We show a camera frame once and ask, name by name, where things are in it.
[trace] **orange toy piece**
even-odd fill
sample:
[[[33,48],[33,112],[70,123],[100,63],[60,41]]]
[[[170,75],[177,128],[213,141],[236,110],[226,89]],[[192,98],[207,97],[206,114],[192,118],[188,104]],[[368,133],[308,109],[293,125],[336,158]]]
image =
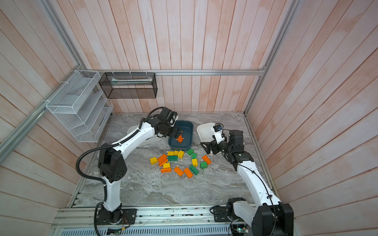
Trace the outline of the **orange toy piece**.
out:
[[[208,156],[204,155],[204,156],[202,157],[202,159],[203,159],[208,165],[211,164],[211,160],[208,158]]]
[[[160,171],[161,171],[162,173],[172,172],[172,170],[171,170],[170,168],[161,169]]]
[[[161,167],[162,167],[162,166],[163,166],[163,164],[164,164],[164,163],[166,163],[166,162],[168,162],[168,159],[165,159],[164,161],[160,162],[160,163],[159,163],[159,166],[161,166]]]
[[[178,137],[178,139],[176,139],[179,143],[182,143],[184,138],[182,137],[182,135],[180,134],[180,136]]]
[[[164,161],[165,159],[167,159],[167,155],[166,155],[166,154],[161,155],[161,157],[158,158],[158,162],[159,162],[159,164],[160,164],[162,161]]]
[[[179,168],[179,167],[175,167],[173,169],[180,177],[184,174],[184,172]]]
[[[184,172],[185,172],[185,174],[188,176],[188,178],[193,177],[192,172],[191,172],[188,168],[184,169]]]

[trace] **black wire basket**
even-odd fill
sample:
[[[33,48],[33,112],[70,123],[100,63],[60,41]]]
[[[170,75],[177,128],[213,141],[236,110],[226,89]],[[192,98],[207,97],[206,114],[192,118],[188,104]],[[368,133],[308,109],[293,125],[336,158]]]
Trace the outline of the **black wire basket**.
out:
[[[99,84],[107,98],[156,98],[154,73],[107,72]]]

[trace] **orange rectangular block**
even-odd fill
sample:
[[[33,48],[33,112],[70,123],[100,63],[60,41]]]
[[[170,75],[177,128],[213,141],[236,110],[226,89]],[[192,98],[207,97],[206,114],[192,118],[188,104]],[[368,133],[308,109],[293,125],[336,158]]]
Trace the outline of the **orange rectangular block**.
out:
[[[161,167],[162,167],[162,166],[163,166],[163,164],[164,164],[164,163],[166,163],[166,162],[168,162],[168,159],[165,159],[164,161],[160,162],[160,163],[159,163],[159,166],[161,166]]]
[[[162,173],[172,172],[172,170],[171,170],[170,168],[161,169],[160,171],[161,171]]]
[[[185,174],[188,176],[188,178],[193,177],[192,172],[191,172],[188,168],[184,169],[184,172],[185,172]]]
[[[211,160],[208,158],[208,156],[204,155],[204,156],[202,157],[202,159],[203,159],[208,165],[211,164]]]
[[[161,163],[162,161],[164,161],[164,159],[167,159],[167,155],[165,154],[161,155],[161,157],[158,158],[158,162]]]
[[[175,167],[173,169],[180,177],[184,174],[184,172],[179,168],[179,167]]]

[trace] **green square block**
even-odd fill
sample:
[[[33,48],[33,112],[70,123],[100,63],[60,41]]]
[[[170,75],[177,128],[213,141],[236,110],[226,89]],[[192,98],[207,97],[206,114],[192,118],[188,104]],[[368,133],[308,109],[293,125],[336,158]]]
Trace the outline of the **green square block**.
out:
[[[177,161],[178,156],[168,156],[168,161]]]
[[[194,151],[193,151],[193,149],[189,149],[189,150],[187,151],[187,153],[188,153],[189,155],[192,155],[192,153],[194,153]]]
[[[200,167],[201,169],[206,169],[208,167],[208,164],[206,162],[201,162]]]
[[[193,172],[194,175],[198,175],[199,173],[199,171],[193,165],[189,166],[189,170]]]

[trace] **yellow connector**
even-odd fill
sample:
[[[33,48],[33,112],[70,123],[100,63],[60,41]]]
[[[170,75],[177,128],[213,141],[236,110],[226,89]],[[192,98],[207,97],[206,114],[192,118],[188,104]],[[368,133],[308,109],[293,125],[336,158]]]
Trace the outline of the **yellow connector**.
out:
[[[184,156],[184,151],[179,151],[178,154],[177,154],[178,158],[182,159],[183,156]]]
[[[156,157],[150,158],[151,165],[158,163],[158,159]]]
[[[169,162],[163,164],[163,169],[166,169],[166,168],[170,168],[170,163]]]
[[[197,159],[192,159],[192,164],[193,164],[193,166],[198,166],[198,162],[197,162]]]

